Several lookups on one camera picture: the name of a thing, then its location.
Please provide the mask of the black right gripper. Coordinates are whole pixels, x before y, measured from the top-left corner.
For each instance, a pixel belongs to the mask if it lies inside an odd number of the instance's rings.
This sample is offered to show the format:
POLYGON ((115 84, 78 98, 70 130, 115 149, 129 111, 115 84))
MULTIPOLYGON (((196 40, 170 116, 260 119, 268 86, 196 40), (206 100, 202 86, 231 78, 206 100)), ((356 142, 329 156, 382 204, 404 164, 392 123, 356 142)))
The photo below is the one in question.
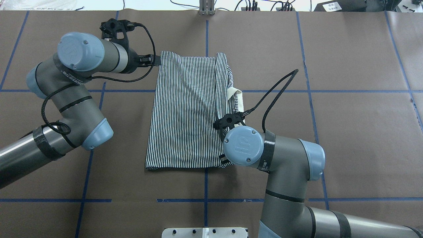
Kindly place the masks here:
POLYGON ((219 156, 219 160, 220 160, 220 167, 226 167, 231 165, 231 162, 228 160, 228 158, 226 158, 224 154, 219 156))

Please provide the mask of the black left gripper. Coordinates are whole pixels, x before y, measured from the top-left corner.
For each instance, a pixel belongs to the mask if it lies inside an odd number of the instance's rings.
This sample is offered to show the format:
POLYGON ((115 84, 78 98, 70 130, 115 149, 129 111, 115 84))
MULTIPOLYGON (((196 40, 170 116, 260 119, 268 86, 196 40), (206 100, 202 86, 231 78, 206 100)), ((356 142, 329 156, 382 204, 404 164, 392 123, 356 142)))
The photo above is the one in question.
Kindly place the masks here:
POLYGON ((154 67, 161 66, 162 61, 161 57, 158 55, 148 54, 148 55, 138 55, 134 56, 134 67, 154 67))

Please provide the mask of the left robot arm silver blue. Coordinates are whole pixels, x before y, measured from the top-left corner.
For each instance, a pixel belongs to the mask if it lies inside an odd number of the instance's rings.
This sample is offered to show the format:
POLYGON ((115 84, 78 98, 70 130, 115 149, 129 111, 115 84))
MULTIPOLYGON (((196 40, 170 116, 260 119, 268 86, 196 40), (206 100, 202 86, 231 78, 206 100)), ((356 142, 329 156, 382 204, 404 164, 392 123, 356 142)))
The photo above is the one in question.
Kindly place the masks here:
POLYGON ((139 67, 160 66, 153 52, 139 55, 126 37, 109 40, 92 34, 69 32, 56 52, 27 74, 28 88, 43 100, 43 124, 1 149, 1 188, 82 147, 93 150, 112 138, 107 118, 85 84, 95 73, 130 74, 139 67))

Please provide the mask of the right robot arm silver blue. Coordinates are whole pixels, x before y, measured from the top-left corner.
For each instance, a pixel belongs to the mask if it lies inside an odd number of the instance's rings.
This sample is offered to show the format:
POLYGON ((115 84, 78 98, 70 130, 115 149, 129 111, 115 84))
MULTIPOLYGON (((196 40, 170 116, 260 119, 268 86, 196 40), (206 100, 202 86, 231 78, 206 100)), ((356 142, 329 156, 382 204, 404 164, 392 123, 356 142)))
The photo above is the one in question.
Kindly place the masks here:
POLYGON ((325 167, 323 148, 237 126, 220 133, 225 161, 268 174, 259 238, 421 238, 422 230, 305 205, 325 167))

